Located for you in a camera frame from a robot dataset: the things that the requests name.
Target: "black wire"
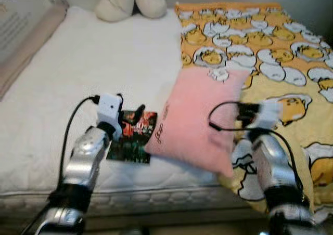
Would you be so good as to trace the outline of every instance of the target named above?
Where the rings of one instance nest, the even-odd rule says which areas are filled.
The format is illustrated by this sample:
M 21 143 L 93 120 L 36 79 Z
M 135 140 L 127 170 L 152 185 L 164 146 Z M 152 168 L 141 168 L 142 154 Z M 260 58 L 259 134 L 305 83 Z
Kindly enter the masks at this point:
M 76 114 L 76 112 L 78 111 L 79 107 L 88 100 L 94 100 L 94 97 L 89 96 L 84 98 L 82 101 L 79 102 L 79 104 L 75 107 L 71 117 L 69 118 L 69 121 L 67 123 L 67 127 L 66 127 L 66 131 L 65 131 L 65 135 L 63 137 L 63 143 L 62 143 L 62 150 L 61 150 L 61 158 L 60 158 L 60 165 L 59 165 L 59 176 L 58 176 L 58 184 L 57 184 L 57 189 L 59 189 L 62 180 L 63 180 L 63 161 L 65 159 L 65 153 L 66 153 L 66 145 L 67 145 L 67 138 L 68 138 L 68 132 L 69 132 L 69 128 L 72 124 L 73 118 Z
M 297 167 L 296 167 L 296 162 L 295 162 L 295 158 L 293 156 L 293 153 L 292 153 L 292 149 L 288 143 L 288 141 L 281 135 L 279 134 L 278 132 L 275 132 L 271 129 L 267 129 L 267 128 L 258 128 L 258 127 L 254 127 L 254 128 L 223 128 L 221 126 L 218 126 L 216 125 L 215 123 L 211 122 L 211 116 L 213 114 L 213 112 L 223 106 L 223 105 L 226 105 L 226 104 L 236 104 L 236 105 L 239 105 L 241 102 L 239 101 L 226 101 L 226 102 L 223 102 L 217 106 L 215 106 L 212 111 L 209 113 L 208 115 L 208 122 L 209 122 L 209 125 L 213 128 L 215 128 L 216 130 L 218 131 L 228 131 L 228 132 L 234 132 L 234 131 L 253 131 L 253 130 L 257 130 L 257 131 L 263 131 L 263 132 L 269 132 L 269 133 L 272 133 L 274 135 L 276 135 L 277 137 L 279 137 L 283 142 L 284 144 L 286 145 L 288 151 L 289 151 L 289 155 L 290 155 L 290 160 L 291 160 L 291 167 L 292 167 L 292 170 L 294 172 L 294 175 L 295 175 L 295 181 L 296 181 L 296 184 L 297 184 L 297 187 L 299 188 L 299 190 L 303 190 L 303 183 L 302 183 L 302 180 L 300 179 L 298 173 L 297 173 Z
M 98 102 L 99 100 L 99 96 L 90 96 L 90 97 L 86 97 L 84 98 L 82 101 L 79 102 L 79 104 L 75 107 L 71 117 L 69 118 L 69 121 L 67 123 L 67 127 L 65 130 L 65 135 L 63 137 L 63 144 L 62 144 L 62 150 L 61 150 L 61 158 L 60 158 L 60 165 L 59 165 L 59 177 L 58 177 L 58 184 L 57 184 L 57 189 L 59 189 L 59 187 L 61 186 L 62 180 L 63 180 L 63 161 L 65 159 L 65 154 L 66 154 L 66 144 L 67 144 L 67 138 L 68 138 L 68 132 L 69 132 L 69 128 L 71 126 L 71 123 L 73 121 L 73 118 L 76 114 L 76 112 L 78 111 L 78 109 L 80 108 L 80 106 L 88 100 L 92 100 L 94 103 Z M 42 217 L 42 215 L 47 211 L 47 209 L 49 209 L 50 207 L 50 202 L 48 202 L 43 209 L 37 213 L 37 215 L 30 221 L 29 224 L 27 224 L 27 226 L 22 230 L 21 235 L 27 234 L 27 232 L 31 229 L 31 227 Z

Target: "plush toy foot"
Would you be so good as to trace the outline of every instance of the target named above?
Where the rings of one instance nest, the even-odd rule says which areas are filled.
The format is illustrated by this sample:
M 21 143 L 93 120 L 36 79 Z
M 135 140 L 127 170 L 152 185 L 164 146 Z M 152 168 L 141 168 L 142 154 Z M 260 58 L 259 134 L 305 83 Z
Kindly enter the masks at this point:
M 102 20 L 116 22 L 132 15 L 134 0 L 101 0 L 96 8 L 96 16 Z
M 160 18 L 167 12 L 165 0 L 135 0 L 141 13 L 148 18 Z

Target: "pink cushion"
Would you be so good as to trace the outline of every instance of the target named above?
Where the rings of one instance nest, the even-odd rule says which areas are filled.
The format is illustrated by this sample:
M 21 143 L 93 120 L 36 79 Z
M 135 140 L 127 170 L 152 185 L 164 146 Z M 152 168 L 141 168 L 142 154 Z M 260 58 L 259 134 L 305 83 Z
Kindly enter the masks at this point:
M 146 151 L 230 177 L 233 133 L 210 128 L 208 115 L 221 102 L 239 100 L 249 72 L 229 71 L 225 82 L 214 81 L 208 73 L 209 69 L 201 67 L 180 71 Z M 214 119 L 226 127 L 233 127 L 235 118 L 234 106 L 230 105 L 214 114 Z

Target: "white mattress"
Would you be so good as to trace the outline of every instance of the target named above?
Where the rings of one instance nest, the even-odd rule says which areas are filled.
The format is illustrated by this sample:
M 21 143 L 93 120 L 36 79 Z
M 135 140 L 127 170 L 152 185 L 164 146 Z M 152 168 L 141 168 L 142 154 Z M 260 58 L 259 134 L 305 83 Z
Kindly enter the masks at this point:
M 0 103 L 0 207 L 44 203 L 56 185 L 68 118 L 82 98 L 122 93 L 123 109 L 144 103 L 161 111 L 181 68 L 180 29 L 173 10 L 158 20 L 135 15 L 106 23 L 71 7 Z M 72 123 L 68 151 L 95 121 L 95 106 L 85 103 Z M 92 207 L 170 201 L 189 207 L 207 199 L 225 199 L 215 175 L 152 156 L 150 165 L 103 160 Z

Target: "bedsheet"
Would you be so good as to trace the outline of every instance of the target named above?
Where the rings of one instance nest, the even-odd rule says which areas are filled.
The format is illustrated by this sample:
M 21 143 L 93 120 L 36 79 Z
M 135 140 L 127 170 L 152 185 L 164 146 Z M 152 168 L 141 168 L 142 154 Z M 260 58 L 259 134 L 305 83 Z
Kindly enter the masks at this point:
M 332 48 L 275 3 L 178 4 L 175 11 L 183 27 L 183 68 L 208 67 L 208 76 L 221 83 L 228 70 L 249 71 L 241 100 L 283 105 L 275 128 L 292 147 L 304 193 L 319 216 L 332 212 Z M 234 178 L 220 182 L 264 212 L 251 144 L 238 144 Z
M 84 97 L 122 93 L 123 109 L 144 103 L 160 112 L 181 68 L 180 29 L 172 10 L 159 20 L 135 15 L 112 24 L 93 12 L 68 10 L 0 103 L 0 215 L 45 204 L 57 182 L 68 118 Z M 95 121 L 96 107 L 85 103 L 73 120 L 65 161 Z M 116 214 L 208 202 L 207 208 L 244 206 L 218 186 L 214 174 L 174 160 L 152 156 L 149 166 L 103 160 L 91 208 Z

